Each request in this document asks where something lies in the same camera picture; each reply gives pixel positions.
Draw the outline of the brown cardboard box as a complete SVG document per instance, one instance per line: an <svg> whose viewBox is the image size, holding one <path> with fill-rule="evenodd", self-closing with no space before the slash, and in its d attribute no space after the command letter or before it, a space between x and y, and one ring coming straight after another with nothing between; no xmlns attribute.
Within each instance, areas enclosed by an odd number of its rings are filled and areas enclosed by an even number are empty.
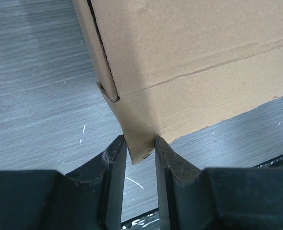
<svg viewBox="0 0 283 230"><path fill-rule="evenodd" d="M283 96L283 0L75 0L131 162Z"/></svg>

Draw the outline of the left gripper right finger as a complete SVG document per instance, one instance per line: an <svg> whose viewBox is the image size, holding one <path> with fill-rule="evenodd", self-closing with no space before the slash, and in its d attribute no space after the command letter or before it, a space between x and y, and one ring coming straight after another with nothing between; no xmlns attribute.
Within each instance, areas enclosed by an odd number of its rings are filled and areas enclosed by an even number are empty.
<svg viewBox="0 0 283 230"><path fill-rule="evenodd" d="M155 140L160 228L283 230L283 167L199 169Z"/></svg>

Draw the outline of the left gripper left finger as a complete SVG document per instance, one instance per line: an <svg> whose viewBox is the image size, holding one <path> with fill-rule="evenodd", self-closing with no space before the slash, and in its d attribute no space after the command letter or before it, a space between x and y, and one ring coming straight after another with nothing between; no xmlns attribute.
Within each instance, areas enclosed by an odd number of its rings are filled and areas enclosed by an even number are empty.
<svg viewBox="0 0 283 230"><path fill-rule="evenodd" d="M123 135L79 168L0 171L0 230L118 230L126 169Z"/></svg>

